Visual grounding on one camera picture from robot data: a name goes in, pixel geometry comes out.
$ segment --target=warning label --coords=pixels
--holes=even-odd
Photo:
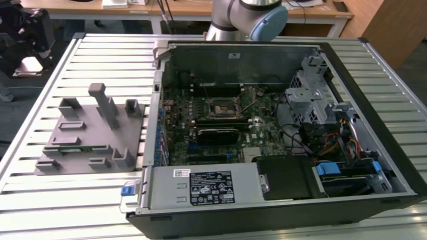
[[[194,206],[235,203],[233,172],[191,173],[190,198]]]

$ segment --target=slotted metal surface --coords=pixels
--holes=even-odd
[[[120,187],[140,172],[35,176],[35,163],[48,142],[60,112],[62,97],[78,96],[82,104],[95,104],[91,83],[107,85],[107,95],[118,104],[138,99],[150,104],[155,69],[152,46],[170,36],[88,34],[74,40],[40,98],[0,163],[0,239],[146,239],[120,213]],[[180,36],[175,40],[202,40]],[[419,100],[378,62],[370,46],[357,39],[287,38],[277,41],[330,42],[374,108],[417,169],[427,179],[427,115]],[[342,98],[347,99],[338,86]],[[142,130],[140,154],[146,129]],[[138,159],[142,168],[143,156]],[[427,205],[390,210],[361,223],[281,231],[251,232],[198,239],[427,239]]]

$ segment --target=electronic device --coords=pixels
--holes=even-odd
[[[154,54],[143,174],[122,189],[148,238],[350,224],[426,199],[327,43],[158,41]]]
[[[24,9],[19,1],[0,0],[0,71],[35,76],[52,65],[55,43],[50,13]]]

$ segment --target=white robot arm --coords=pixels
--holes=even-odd
[[[207,41],[271,41],[289,20],[282,0],[215,0]]]

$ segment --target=blue latch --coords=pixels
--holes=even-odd
[[[375,168],[375,171],[379,173],[383,169],[382,169],[382,165],[378,161],[373,162],[373,166]]]
[[[135,195],[135,186],[123,186],[120,195],[122,195],[122,197],[134,196]]]
[[[335,162],[323,162],[315,166],[319,176],[330,174],[341,174],[339,165]]]

